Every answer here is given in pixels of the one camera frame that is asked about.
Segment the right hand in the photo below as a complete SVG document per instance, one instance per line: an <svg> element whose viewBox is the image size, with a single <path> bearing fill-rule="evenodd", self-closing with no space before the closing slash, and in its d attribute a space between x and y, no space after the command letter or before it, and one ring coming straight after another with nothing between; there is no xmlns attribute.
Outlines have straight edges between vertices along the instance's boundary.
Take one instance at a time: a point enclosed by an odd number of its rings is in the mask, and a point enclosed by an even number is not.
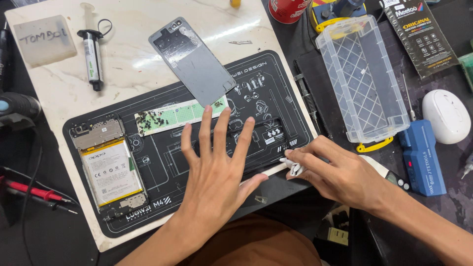
<svg viewBox="0 0 473 266"><path fill-rule="evenodd" d="M286 150L285 155L307 168L298 178L309 181L325 198L376 215L389 198L396 197L396 186L368 162L324 136L318 136L303 148ZM330 163L317 156L327 158ZM286 175L286 179L292 178L295 177Z"/></svg>

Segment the white mouse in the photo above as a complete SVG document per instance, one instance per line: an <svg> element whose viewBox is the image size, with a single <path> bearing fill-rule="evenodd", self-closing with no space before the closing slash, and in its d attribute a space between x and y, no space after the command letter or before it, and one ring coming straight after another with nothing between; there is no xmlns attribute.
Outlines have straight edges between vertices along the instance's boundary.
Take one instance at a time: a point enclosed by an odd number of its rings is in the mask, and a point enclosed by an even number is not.
<svg viewBox="0 0 473 266"><path fill-rule="evenodd" d="M463 140L471 128L471 119L460 99L443 90L433 90L422 101L424 119L432 124L435 139L443 144Z"/></svg>

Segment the storage box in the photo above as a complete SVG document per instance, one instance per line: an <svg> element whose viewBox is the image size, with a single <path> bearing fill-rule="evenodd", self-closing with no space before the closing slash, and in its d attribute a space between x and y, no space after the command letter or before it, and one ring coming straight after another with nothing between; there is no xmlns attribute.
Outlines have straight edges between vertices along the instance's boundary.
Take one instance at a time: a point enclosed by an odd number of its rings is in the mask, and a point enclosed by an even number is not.
<svg viewBox="0 0 473 266"><path fill-rule="evenodd" d="M316 39L350 142L378 142L410 120L373 16L339 21Z"/></svg>

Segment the disassembled smartphone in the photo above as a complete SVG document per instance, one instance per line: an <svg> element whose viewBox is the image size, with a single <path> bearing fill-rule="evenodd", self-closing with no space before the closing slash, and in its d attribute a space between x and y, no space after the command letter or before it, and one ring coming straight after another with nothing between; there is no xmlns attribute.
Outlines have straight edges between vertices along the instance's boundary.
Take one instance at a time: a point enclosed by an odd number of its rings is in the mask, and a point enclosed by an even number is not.
<svg viewBox="0 0 473 266"><path fill-rule="evenodd" d="M202 106L213 104L237 84L182 17L148 40Z"/></svg>
<svg viewBox="0 0 473 266"><path fill-rule="evenodd" d="M148 195L118 114L76 124L70 135L104 221L148 205Z"/></svg>

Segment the phone battery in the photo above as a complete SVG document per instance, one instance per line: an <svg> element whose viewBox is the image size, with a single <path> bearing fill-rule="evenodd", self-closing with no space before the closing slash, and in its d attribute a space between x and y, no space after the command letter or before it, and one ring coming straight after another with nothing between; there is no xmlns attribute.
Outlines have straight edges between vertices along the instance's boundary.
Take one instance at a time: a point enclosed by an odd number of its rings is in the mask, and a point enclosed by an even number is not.
<svg viewBox="0 0 473 266"><path fill-rule="evenodd" d="M385 13L423 79L459 64L424 0L383 0Z"/></svg>
<svg viewBox="0 0 473 266"><path fill-rule="evenodd" d="M121 137L80 152L99 207L143 190L125 141Z"/></svg>

